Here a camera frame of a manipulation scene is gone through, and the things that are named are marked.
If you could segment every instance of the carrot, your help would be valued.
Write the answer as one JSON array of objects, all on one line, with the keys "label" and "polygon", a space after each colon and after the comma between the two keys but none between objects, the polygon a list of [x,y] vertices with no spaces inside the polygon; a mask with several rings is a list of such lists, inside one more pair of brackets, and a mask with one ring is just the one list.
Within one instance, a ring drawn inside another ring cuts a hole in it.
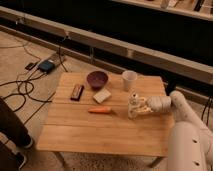
[{"label": "carrot", "polygon": [[88,110],[90,113],[110,113],[111,107],[109,106],[97,106]]}]

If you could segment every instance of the shoe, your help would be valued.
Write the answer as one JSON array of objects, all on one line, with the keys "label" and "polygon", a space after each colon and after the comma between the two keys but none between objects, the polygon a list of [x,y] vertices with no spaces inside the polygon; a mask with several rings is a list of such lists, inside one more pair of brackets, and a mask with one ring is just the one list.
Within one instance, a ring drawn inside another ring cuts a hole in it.
[{"label": "shoe", "polygon": [[27,157],[24,154],[20,153],[20,152],[15,154],[15,157],[16,157],[16,159],[18,161],[18,168],[20,170],[26,164]]},{"label": "shoe", "polygon": [[31,136],[29,136],[29,137],[30,137],[29,144],[22,146],[22,148],[28,149],[28,148],[31,148],[33,146],[34,140]]}]

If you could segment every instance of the power strip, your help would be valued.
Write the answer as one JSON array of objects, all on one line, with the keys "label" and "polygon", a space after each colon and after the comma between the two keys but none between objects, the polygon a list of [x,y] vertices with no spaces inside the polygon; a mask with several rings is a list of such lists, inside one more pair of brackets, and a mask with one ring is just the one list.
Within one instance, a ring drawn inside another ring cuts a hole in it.
[{"label": "power strip", "polygon": [[45,73],[50,73],[56,67],[58,67],[62,62],[64,62],[65,57],[64,55],[60,55],[58,53],[52,54],[49,58],[44,60],[38,65],[38,69]]}]

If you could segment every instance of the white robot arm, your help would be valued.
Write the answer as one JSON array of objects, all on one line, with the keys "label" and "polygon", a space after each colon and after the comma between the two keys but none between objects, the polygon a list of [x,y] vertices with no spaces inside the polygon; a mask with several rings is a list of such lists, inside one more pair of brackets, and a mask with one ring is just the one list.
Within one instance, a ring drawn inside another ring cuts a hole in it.
[{"label": "white robot arm", "polygon": [[213,134],[182,93],[173,91],[170,96],[150,97],[142,102],[138,95],[130,98],[130,118],[166,111],[171,111],[176,121],[169,139],[167,171],[206,171],[206,161],[213,164]]}]

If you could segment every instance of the paper cup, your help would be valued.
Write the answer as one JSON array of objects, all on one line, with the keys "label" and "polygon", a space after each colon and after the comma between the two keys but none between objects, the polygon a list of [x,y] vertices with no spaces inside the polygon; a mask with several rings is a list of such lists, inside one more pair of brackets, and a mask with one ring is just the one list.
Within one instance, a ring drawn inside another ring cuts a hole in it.
[{"label": "paper cup", "polygon": [[138,75],[136,72],[127,70],[122,73],[123,78],[123,89],[124,91],[129,91],[134,83],[137,80]]}]

